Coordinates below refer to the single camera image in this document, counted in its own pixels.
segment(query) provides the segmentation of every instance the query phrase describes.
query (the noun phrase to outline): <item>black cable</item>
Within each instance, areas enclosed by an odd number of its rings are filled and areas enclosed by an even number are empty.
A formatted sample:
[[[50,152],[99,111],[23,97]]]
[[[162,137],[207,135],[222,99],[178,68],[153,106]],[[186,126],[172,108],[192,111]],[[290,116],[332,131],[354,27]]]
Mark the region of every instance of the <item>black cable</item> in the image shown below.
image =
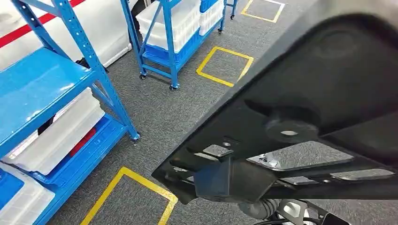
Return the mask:
[[[271,225],[271,224],[281,224],[281,223],[286,223],[289,222],[288,219],[278,219],[278,220],[272,220],[272,221],[262,221],[253,225]]]
[[[309,218],[309,217],[304,217],[303,221],[307,221],[307,222],[312,222],[316,225],[320,225],[320,221],[318,219],[315,218]],[[272,225],[272,224],[281,224],[281,223],[287,223],[290,222],[288,219],[278,219],[278,220],[272,220],[272,221],[262,221],[253,225]]]

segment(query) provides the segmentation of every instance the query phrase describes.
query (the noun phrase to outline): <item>screw hole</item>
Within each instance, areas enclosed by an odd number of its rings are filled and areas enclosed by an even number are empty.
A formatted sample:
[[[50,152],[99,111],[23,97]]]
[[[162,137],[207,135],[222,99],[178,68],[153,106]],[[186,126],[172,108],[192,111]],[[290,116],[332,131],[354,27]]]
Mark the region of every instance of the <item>screw hole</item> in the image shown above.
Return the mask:
[[[282,131],[281,134],[286,135],[286,136],[295,136],[295,135],[298,135],[297,132],[294,132],[294,131],[292,131],[292,130],[285,130],[285,131]]]

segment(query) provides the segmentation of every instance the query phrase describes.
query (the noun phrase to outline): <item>rolling cart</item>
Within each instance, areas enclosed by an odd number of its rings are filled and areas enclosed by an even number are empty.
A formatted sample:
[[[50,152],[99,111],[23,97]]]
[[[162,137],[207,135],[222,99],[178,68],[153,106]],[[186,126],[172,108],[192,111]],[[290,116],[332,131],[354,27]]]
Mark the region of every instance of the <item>rolling cart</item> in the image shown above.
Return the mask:
[[[142,80],[144,80],[147,76],[146,70],[151,70],[155,73],[158,73],[164,77],[171,79],[170,90],[176,90],[180,86],[180,84],[178,83],[178,79],[177,79],[177,73],[185,65],[185,63],[188,61],[188,59],[191,58],[191,56],[202,45],[202,43],[210,35],[210,33],[218,26],[218,24],[220,25],[220,27],[218,28],[218,33],[221,34],[221,32],[224,30],[225,6],[227,4],[226,0],[224,0],[224,8],[222,11],[222,18],[205,35],[200,36],[198,39],[191,41],[190,43],[187,43],[184,46],[184,48],[181,50],[181,51],[184,51],[185,54],[178,61],[176,61],[176,59],[175,59],[176,54],[174,51],[175,47],[173,44],[172,24],[171,24],[171,9],[175,5],[177,5],[180,1],[181,0],[160,0],[159,6],[157,7],[157,10],[152,19],[151,25],[149,26],[146,37],[144,38],[143,43],[140,46],[137,32],[134,29],[133,18],[131,17],[131,14],[129,11],[128,0],[121,0],[123,12],[126,17],[127,26],[129,29],[130,41],[134,47],[134,52],[135,52],[135,55],[137,56],[137,61],[138,61],[138,65],[140,68],[140,78]],[[166,28],[166,37],[167,37],[167,46],[168,46],[168,49],[167,49],[168,58],[167,59],[153,56],[151,54],[148,54],[145,51],[145,45],[148,41],[148,38],[150,37],[150,33],[152,31],[152,28],[154,27],[156,18],[159,15],[161,8],[163,8],[163,16],[164,16],[164,22],[165,22],[165,28]],[[152,61],[159,65],[169,68],[170,73],[164,72],[160,69],[154,68],[154,67],[146,64],[145,60]]]
[[[229,3],[226,4],[226,6],[232,7],[232,12],[231,12],[231,16],[230,16],[231,20],[233,20],[235,17],[236,5],[237,5],[237,0],[234,0],[234,2],[232,4],[229,4]]]
[[[67,0],[11,0],[30,28],[43,43],[14,65],[0,72],[0,157],[53,117],[87,87],[103,101],[119,120],[105,114],[94,126],[97,132],[73,156],[66,156],[48,175],[29,175],[55,193],[55,197],[35,221],[45,224],[62,206],[113,146],[129,133],[140,135],[131,123],[110,79],[93,50]],[[91,69],[74,63],[51,39],[29,5],[62,19]]]

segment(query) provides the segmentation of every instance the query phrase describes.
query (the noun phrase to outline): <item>white storage box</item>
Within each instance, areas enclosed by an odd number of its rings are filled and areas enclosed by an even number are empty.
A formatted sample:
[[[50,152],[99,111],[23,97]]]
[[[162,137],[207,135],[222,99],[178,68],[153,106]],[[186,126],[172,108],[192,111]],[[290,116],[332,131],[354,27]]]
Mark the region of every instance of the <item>white storage box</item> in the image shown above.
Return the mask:
[[[0,169],[23,182],[18,192],[1,208],[0,225],[33,224],[55,194],[13,167],[0,163]]]
[[[177,38],[173,37],[173,45],[174,45],[174,53],[179,53],[180,50],[184,47],[184,45],[191,39],[192,35],[195,34],[196,31],[198,31],[200,25],[199,25],[199,15],[193,19],[191,24],[189,24],[185,28],[185,32],[180,34]],[[146,34],[148,33],[147,30],[140,29],[140,32],[142,34],[142,37],[145,38]],[[151,33],[148,41],[148,45],[154,45],[158,46],[161,48],[164,48],[165,50],[168,50],[167,46],[167,38],[166,36],[157,36]]]
[[[159,1],[155,1],[137,15],[141,34],[143,33],[142,31],[147,32],[149,30],[149,26],[155,16],[158,5]],[[173,39],[178,39],[180,35],[184,35],[187,27],[189,27],[192,21],[199,19],[199,7],[200,0],[181,0],[181,2],[171,9]],[[156,18],[151,35],[166,37],[163,9],[160,10],[158,17]]]
[[[224,2],[218,0],[206,12],[200,14],[199,35],[205,35],[221,18],[224,9]]]
[[[208,20],[212,18],[215,14],[219,15],[220,11],[224,9],[224,1],[218,0],[214,3],[206,12],[200,13],[200,25],[204,25]]]
[[[1,160],[47,175],[104,114],[99,101],[86,89],[56,114],[41,135],[33,133]]]

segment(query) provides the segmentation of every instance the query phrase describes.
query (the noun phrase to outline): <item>yellow tape square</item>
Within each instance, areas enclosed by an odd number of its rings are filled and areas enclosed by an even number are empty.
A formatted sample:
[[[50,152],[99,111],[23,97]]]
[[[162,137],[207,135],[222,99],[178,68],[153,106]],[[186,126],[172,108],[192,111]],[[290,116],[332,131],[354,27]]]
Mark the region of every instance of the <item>yellow tape square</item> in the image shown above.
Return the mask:
[[[166,209],[164,210],[164,212],[161,216],[161,219],[159,220],[159,223],[158,223],[158,225],[166,224],[166,222],[168,221],[168,218],[171,215],[171,212],[173,211],[175,204],[178,201],[177,197],[175,195],[173,195],[171,192],[165,190],[162,187],[159,187],[158,185],[151,182],[150,180],[147,180],[146,178],[140,176],[139,174],[131,171],[129,168],[123,166],[119,170],[119,172],[116,174],[116,176],[112,179],[112,181],[108,184],[108,187],[105,189],[105,191],[99,197],[99,199],[96,201],[96,203],[91,208],[91,210],[87,213],[86,217],[80,223],[80,225],[88,225],[90,223],[92,218],[95,216],[95,214],[97,214],[98,210],[104,204],[105,200],[111,194],[112,190],[116,187],[116,184],[119,183],[119,181],[123,175],[130,177],[131,179],[137,181],[138,183],[144,185],[145,187],[151,189],[152,191],[160,194],[161,196],[163,196],[169,200],[169,203],[166,206]]]
[[[247,9],[249,8],[249,6],[252,4],[253,0],[249,0],[249,2],[248,2],[247,5],[243,8],[243,10],[242,10],[242,12],[241,12],[240,14],[246,15],[246,16],[250,16],[250,17],[253,17],[253,18],[256,18],[256,19],[260,19],[260,20],[265,20],[265,21],[268,21],[268,22],[271,22],[271,23],[276,23],[276,21],[278,21],[278,18],[279,18],[279,16],[280,16],[281,13],[282,13],[283,8],[285,7],[285,4],[284,4],[284,3],[277,2],[277,1],[273,1],[273,0],[264,0],[264,1],[271,2],[271,3],[275,3],[275,4],[278,4],[278,5],[279,5],[279,9],[278,9],[278,11],[276,12],[276,14],[275,14],[275,16],[274,16],[273,19],[267,19],[267,18],[263,18],[263,17],[256,16],[256,15],[248,14],[246,11],[247,11]]]
[[[227,85],[227,86],[229,86],[229,87],[232,87],[232,86],[234,86],[233,83],[227,82],[227,81],[225,81],[225,80],[219,79],[219,78],[217,78],[217,77],[214,77],[214,76],[212,76],[212,75],[209,75],[209,74],[206,74],[206,73],[202,72],[202,70],[203,70],[203,68],[205,67],[205,65],[209,62],[209,60],[211,59],[211,57],[214,55],[215,51],[217,51],[217,50],[220,50],[220,51],[223,51],[223,52],[227,52],[227,53],[230,53],[230,54],[237,55],[237,56],[243,57],[243,58],[245,58],[245,59],[248,59],[246,65],[245,65],[245,67],[243,68],[242,72],[241,72],[240,75],[239,75],[238,80],[239,80],[242,76],[244,76],[244,75],[246,74],[247,70],[249,69],[250,65],[253,63],[253,60],[254,60],[254,59],[253,59],[253,57],[250,57],[250,56],[247,56],[247,55],[243,55],[243,54],[241,54],[241,53],[237,53],[237,52],[234,52],[234,51],[229,50],[229,49],[225,49],[225,48],[221,48],[221,47],[215,46],[215,47],[209,52],[209,54],[206,56],[206,58],[203,60],[203,62],[200,64],[200,66],[196,69],[196,72],[197,72],[199,75],[204,76],[205,78],[208,78],[208,79],[213,80],[213,81],[215,81],[215,82],[222,83],[222,84],[225,84],[225,85]]]

